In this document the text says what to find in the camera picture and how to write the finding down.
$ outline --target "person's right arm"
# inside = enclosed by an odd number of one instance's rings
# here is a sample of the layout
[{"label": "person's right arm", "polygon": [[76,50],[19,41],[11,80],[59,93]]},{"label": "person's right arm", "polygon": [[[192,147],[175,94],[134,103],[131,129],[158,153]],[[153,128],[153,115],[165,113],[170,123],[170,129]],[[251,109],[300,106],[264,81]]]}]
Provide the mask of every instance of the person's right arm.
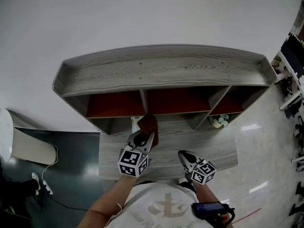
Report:
[{"label": "person's right arm", "polygon": [[[192,184],[196,190],[198,200],[200,203],[219,202],[218,198],[213,194],[213,192],[209,189],[209,187],[206,184],[200,185],[195,181]],[[225,222],[230,219],[229,214],[223,215],[222,217],[226,217]],[[230,223],[229,225],[227,225],[227,228],[233,228],[232,224]]]}]

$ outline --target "white cylindrical table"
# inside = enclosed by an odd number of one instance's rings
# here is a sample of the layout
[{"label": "white cylindrical table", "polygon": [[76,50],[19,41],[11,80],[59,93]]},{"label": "white cylindrical table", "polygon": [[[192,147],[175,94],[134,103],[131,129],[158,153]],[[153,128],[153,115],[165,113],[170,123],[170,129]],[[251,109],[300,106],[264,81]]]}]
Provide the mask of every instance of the white cylindrical table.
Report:
[{"label": "white cylindrical table", "polygon": [[17,117],[8,110],[0,110],[0,155],[3,159],[9,161],[14,156],[46,165],[53,164],[56,160],[55,147],[16,129],[13,118]]}]

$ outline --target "white cable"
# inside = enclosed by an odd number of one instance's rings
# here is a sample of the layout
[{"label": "white cable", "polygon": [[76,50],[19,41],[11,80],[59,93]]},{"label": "white cable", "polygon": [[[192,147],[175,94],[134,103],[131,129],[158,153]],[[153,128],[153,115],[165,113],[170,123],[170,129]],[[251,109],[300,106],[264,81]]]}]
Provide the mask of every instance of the white cable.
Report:
[{"label": "white cable", "polygon": [[53,165],[55,165],[57,162],[58,162],[58,147],[56,146],[56,145],[53,145],[54,147],[56,147],[56,161],[53,163],[53,164],[51,164],[51,165],[48,165],[45,169],[44,169],[44,171],[42,172],[42,180],[43,181],[45,181],[44,180],[44,178],[43,178],[43,174],[44,174],[44,172],[47,170],[47,168],[48,167],[50,167],[50,166],[53,166]]}]

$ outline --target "white wall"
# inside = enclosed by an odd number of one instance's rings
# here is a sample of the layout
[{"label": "white wall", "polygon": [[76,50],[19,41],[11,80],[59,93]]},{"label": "white wall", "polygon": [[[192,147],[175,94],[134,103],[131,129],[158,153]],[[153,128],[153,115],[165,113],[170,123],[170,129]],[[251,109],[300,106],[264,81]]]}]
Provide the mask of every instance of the white wall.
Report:
[{"label": "white wall", "polygon": [[201,44],[271,61],[301,0],[0,0],[0,107],[50,130],[94,131],[51,89],[65,59],[137,45]]}]

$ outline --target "power strip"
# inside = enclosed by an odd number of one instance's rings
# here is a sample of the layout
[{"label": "power strip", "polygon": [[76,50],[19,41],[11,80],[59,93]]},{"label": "power strip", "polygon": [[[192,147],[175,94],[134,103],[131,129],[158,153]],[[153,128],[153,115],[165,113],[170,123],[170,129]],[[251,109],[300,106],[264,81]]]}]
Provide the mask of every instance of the power strip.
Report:
[{"label": "power strip", "polygon": [[49,195],[53,195],[52,189],[49,187],[48,183],[45,180],[43,181],[43,185],[47,189],[47,192],[49,193]]}]

